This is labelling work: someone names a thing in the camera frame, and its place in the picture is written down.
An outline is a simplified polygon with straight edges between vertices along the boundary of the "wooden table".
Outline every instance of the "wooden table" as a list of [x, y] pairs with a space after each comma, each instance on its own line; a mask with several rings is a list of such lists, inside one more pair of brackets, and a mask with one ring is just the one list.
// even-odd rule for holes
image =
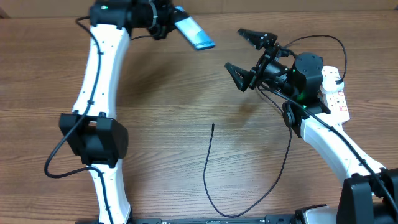
[[[248, 208], [275, 181], [288, 130], [256, 91], [236, 89], [226, 62], [250, 69], [261, 52], [236, 31], [273, 32], [278, 41], [312, 34], [340, 38], [348, 53], [345, 131], [374, 159], [398, 166], [398, 13], [298, 12], [194, 16], [217, 43], [195, 52], [178, 32], [166, 40], [139, 39], [124, 60], [118, 121], [129, 130], [123, 172], [137, 218], [219, 217], [203, 188], [211, 124], [216, 124], [208, 188], [225, 213]], [[134, 35], [145, 34], [135, 30]], [[80, 91], [89, 38], [66, 19], [0, 19], [0, 223], [73, 223], [95, 219], [98, 203], [88, 173], [49, 179], [47, 156], [62, 134]], [[331, 39], [303, 40], [292, 49], [314, 52], [343, 69]], [[273, 97], [277, 102], [282, 100]], [[63, 146], [50, 165], [60, 174], [82, 167]], [[340, 185], [318, 153], [294, 136], [277, 187], [246, 217], [336, 206]]]

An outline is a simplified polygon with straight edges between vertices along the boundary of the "beige wall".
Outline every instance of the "beige wall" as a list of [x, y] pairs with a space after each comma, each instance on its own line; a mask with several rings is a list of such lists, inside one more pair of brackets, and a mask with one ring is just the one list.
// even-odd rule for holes
[[[0, 0], [9, 17], [85, 16], [94, 0]], [[191, 14], [272, 11], [389, 10], [398, 0], [174, 0]]]

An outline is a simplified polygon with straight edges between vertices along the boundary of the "white power strip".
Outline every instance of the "white power strip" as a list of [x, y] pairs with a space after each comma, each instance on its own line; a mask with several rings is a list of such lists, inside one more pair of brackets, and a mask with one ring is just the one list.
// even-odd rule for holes
[[338, 69], [332, 66], [324, 66], [322, 75], [321, 93], [323, 103], [329, 108], [331, 114], [339, 123], [348, 121], [349, 113], [343, 91], [344, 82], [339, 85], [336, 84], [336, 81], [340, 79]]

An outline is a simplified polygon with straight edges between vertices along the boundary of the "power strip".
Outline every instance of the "power strip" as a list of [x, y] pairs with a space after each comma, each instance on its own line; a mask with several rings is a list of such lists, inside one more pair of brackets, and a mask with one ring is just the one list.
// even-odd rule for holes
[[340, 79], [338, 69], [332, 66], [324, 66], [322, 69], [323, 81], [321, 85], [322, 101], [329, 108], [337, 122], [349, 121], [349, 113], [344, 95], [344, 82], [339, 85], [336, 81]]

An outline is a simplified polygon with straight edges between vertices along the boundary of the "wooden tabletop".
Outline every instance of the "wooden tabletop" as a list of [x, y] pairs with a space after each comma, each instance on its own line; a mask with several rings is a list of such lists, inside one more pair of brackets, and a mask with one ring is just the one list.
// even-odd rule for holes
[[[207, 184], [222, 212], [242, 212], [275, 181], [289, 132], [269, 101], [256, 91], [240, 92], [224, 68], [231, 62], [250, 69], [261, 54], [236, 33], [241, 27], [273, 32], [282, 44], [313, 34], [341, 39], [351, 115], [345, 131], [375, 160], [398, 167], [397, 11], [194, 18], [216, 41], [215, 49], [196, 52], [175, 31], [158, 42], [135, 40], [124, 59], [117, 111], [129, 131], [123, 173], [136, 218], [220, 217], [202, 179], [212, 123]], [[60, 113], [71, 111], [80, 91], [88, 47], [87, 33], [73, 18], [0, 19], [0, 223], [73, 223], [98, 215], [88, 173], [50, 179], [43, 172], [62, 137]], [[332, 39], [303, 40], [292, 49], [314, 52], [342, 73], [343, 53]], [[65, 145], [50, 171], [79, 167], [80, 158]], [[337, 206], [340, 191], [325, 161], [294, 136], [276, 188], [245, 216]]]

